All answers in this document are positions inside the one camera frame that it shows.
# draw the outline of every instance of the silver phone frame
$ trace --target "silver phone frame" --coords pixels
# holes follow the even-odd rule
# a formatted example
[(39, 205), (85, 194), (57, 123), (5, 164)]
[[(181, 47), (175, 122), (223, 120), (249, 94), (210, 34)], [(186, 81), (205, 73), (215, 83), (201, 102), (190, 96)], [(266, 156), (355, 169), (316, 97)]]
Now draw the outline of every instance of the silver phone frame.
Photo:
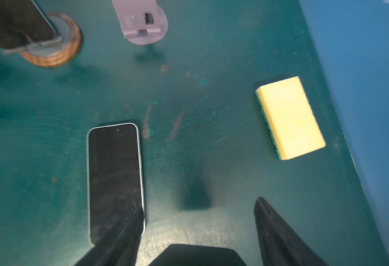
[(91, 128), (87, 133), (87, 187), (88, 187), (88, 240), (91, 246), (95, 246), (91, 241), (91, 208), (90, 208), (90, 193), (89, 193), (89, 134), (94, 129), (100, 129), (104, 127), (113, 127), (118, 125), (133, 125), (135, 126), (135, 129), (137, 131), (137, 146), (138, 146), (138, 166), (140, 171), (140, 187), (141, 187), (141, 206), (142, 210), (144, 212), (144, 221), (143, 221), (143, 230), (141, 235), (144, 234), (145, 231), (145, 211), (144, 211), (144, 185), (143, 185), (143, 179), (142, 179), (142, 164), (141, 164), (141, 148), (140, 148), (140, 134), (138, 130), (138, 126), (134, 123), (122, 123), (122, 124), (115, 124), (115, 125), (104, 125), (104, 126), (97, 126), (94, 128)]

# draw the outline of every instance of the gray round object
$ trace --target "gray round object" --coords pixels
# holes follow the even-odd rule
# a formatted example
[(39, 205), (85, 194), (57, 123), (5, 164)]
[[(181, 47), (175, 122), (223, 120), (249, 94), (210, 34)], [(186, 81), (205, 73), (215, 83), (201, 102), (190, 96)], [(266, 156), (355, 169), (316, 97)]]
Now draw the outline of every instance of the gray round object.
[(127, 39), (133, 44), (137, 45), (147, 45), (147, 44), (152, 44), (155, 42), (160, 41), (165, 37), (166, 33), (168, 32), (168, 19), (166, 18), (165, 12), (160, 6), (157, 6), (157, 13), (159, 15), (159, 26), (160, 26), (160, 36), (154, 36), (154, 37), (137, 37), (137, 38), (131, 38)]
[(61, 36), (61, 41), (48, 46), (42, 46), (40, 44), (37, 44), (27, 47), (26, 51), (28, 51), (32, 55), (38, 57), (48, 57), (58, 54), (59, 52), (64, 50), (64, 48), (70, 41), (71, 33), (70, 27), (67, 22), (58, 17), (49, 16), (48, 18), (54, 24), (55, 29), (59, 32)]

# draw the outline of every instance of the phone on stand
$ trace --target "phone on stand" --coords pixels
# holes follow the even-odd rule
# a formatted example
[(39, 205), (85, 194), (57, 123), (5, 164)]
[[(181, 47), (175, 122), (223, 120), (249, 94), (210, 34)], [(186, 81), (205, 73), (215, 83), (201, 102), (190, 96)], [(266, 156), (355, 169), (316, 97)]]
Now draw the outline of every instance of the phone on stand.
[(87, 174), (89, 239), (94, 246), (134, 205), (144, 210), (138, 127), (124, 123), (91, 129)]

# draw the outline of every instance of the blue surface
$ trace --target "blue surface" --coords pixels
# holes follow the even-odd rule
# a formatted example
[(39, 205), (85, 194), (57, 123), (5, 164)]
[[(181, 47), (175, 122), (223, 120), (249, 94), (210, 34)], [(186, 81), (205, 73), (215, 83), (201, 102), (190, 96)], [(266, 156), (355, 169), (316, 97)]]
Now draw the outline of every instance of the blue surface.
[(389, 4), (300, 2), (389, 253)]

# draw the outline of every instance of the green tabletop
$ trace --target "green tabletop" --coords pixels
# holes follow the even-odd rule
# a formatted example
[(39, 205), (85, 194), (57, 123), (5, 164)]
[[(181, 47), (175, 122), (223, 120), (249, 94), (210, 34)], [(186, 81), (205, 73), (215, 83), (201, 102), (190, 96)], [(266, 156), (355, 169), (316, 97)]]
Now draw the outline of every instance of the green tabletop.
[[(298, 1), (159, 0), (169, 31), (150, 46), (124, 39), (110, 0), (38, 3), (71, 16), (84, 44), (53, 69), (0, 51), (0, 265), (89, 250), (86, 133), (122, 120), (144, 129), (138, 265), (171, 243), (261, 265), (259, 196), (330, 265), (389, 265)], [(281, 161), (254, 92), (293, 76), (326, 147)]]

